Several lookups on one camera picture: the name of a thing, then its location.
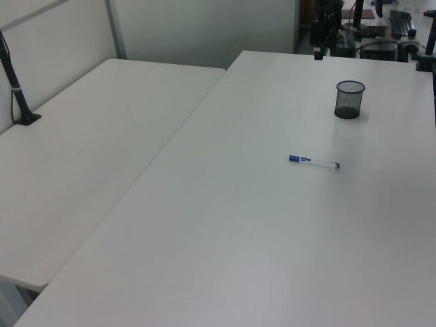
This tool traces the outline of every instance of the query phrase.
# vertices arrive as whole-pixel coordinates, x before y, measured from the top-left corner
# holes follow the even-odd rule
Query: white tabletop
[[[432,90],[413,65],[243,52],[16,326],[433,326]]]
[[[0,136],[0,279],[41,290],[224,70],[109,60]]]

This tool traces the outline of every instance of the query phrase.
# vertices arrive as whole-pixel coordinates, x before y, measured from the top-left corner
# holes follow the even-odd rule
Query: mesh pen holder
[[[344,80],[336,86],[338,94],[334,114],[342,119],[355,119],[360,114],[365,86],[355,80]]]

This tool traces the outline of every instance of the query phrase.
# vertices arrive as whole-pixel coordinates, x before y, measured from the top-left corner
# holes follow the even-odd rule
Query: black stand
[[[418,52],[416,54],[418,62],[416,63],[416,70],[419,72],[432,72],[436,63],[436,58],[433,56],[433,50],[435,49],[436,42],[436,16],[433,17],[433,23],[431,24],[429,40],[427,41],[427,47],[425,53]]]
[[[14,68],[12,67],[12,62],[7,52],[6,44],[3,41],[3,35],[0,32],[0,59],[3,64],[3,68],[5,69],[7,79],[11,84],[12,92],[14,92],[16,101],[21,110],[21,119],[16,123],[19,125],[29,126],[33,122],[37,121],[41,118],[40,114],[34,114],[30,111],[25,96],[22,94],[20,83],[18,83],[18,79],[16,77]]]

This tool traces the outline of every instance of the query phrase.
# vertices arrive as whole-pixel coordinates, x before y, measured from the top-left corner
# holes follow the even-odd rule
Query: marker
[[[324,161],[324,160],[318,160],[318,159],[311,159],[311,158],[305,158],[305,157],[299,157],[297,155],[290,155],[289,161],[292,162],[304,162],[311,165],[317,165],[317,166],[323,166],[323,167],[330,167],[334,169],[339,169],[341,167],[341,164],[337,162],[331,162],[331,161]]]

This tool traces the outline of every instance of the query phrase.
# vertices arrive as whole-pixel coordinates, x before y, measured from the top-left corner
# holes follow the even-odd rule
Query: keyboard
[[[400,12],[398,10],[391,10],[390,15],[390,29],[392,37],[399,39],[402,36],[408,36],[411,31],[411,36],[415,36],[416,30],[414,22],[411,19],[411,14],[408,12]]]

